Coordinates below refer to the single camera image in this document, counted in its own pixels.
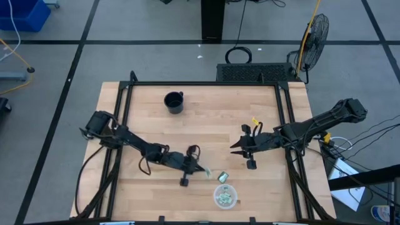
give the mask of yellow tag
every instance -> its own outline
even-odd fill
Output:
[[[324,143],[329,144],[329,141],[331,140],[331,133],[327,133],[324,137]]]
[[[251,120],[253,121],[253,123],[254,123],[254,124],[256,124],[256,126],[258,126],[258,125],[259,125],[259,122],[257,121],[257,119],[256,119],[256,118],[254,118],[254,116],[253,116],[253,118],[252,118]]]

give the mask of fan grille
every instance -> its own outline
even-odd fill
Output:
[[[311,31],[306,38],[302,55],[301,71],[305,71],[306,64],[308,65],[308,70],[310,70],[317,63],[324,49],[328,30],[328,18],[324,14],[317,15],[312,21]]]

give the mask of black cup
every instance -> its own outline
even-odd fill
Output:
[[[170,92],[164,98],[164,104],[171,114],[178,114],[183,111],[183,92]]]

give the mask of gray floor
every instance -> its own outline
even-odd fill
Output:
[[[61,8],[52,8],[41,32],[23,32],[21,36],[33,40],[79,40],[93,2],[60,0]],[[285,2],[285,8],[278,8],[272,2],[249,2],[241,39],[300,40],[316,1]],[[368,3],[385,38],[400,40],[397,29],[400,2],[369,0]],[[226,6],[224,39],[236,39],[242,10],[243,2]],[[324,0],[318,12],[329,18],[329,40],[379,40],[359,0]],[[16,35],[0,31],[0,38],[16,39]],[[168,5],[158,0],[100,0],[88,35],[89,40],[200,38],[200,0],[173,0]],[[254,63],[283,62],[287,52],[298,48],[290,45],[245,46],[252,51]],[[68,218],[86,146],[78,127],[85,125],[93,113],[102,82],[125,80],[130,70],[135,70],[141,81],[214,81],[216,64],[224,63],[225,52],[231,47],[227,44],[85,45],[25,222]],[[76,45],[23,44],[19,47],[18,52],[36,68],[36,73],[28,87],[4,95],[9,98],[13,110],[0,127],[1,224],[15,221],[76,49]],[[390,46],[390,49],[400,60],[400,46]],[[245,60],[246,55],[232,53],[232,62]],[[25,68],[13,56],[0,62],[0,71],[7,70],[23,71]],[[381,45],[326,46],[310,78],[307,87],[313,114],[326,111],[342,98],[358,98],[369,110],[364,122],[342,124],[332,129],[334,136],[352,138],[370,126],[400,114],[400,85]],[[2,82],[0,91],[16,84]],[[399,121],[387,122],[380,127]],[[398,129],[391,131],[352,160],[371,169],[398,164],[398,146],[394,138],[399,135]],[[370,141],[372,139],[359,143],[344,155],[354,154]],[[362,201],[369,197],[370,193],[366,192]],[[340,202],[334,203],[339,219],[372,224],[369,208],[386,204],[386,201],[374,196],[358,212],[352,212]]]

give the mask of white paper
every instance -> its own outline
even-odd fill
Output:
[[[357,174],[358,172],[353,169],[351,166],[347,165],[344,161],[341,159],[337,159],[335,162],[335,167],[341,169],[342,171],[352,175],[352,174]],[[336,178],[341,178],[347,176],[345,173],[337,170],[335,167],[332,168],[332,171],[329,175],[328,179],[336,179]],[[349,189],[343,189],[343,190],[337,190],[337,191],[331,191],[331,195],[336,198],[337,200],[341,201],[343,204],[349,206],[354,211],[357,211],[357,208],[359,206],[359,202],[361,198],[363,197],[365,187],[357,187],[357,188],[351,188],[351,196],[349,194]]]

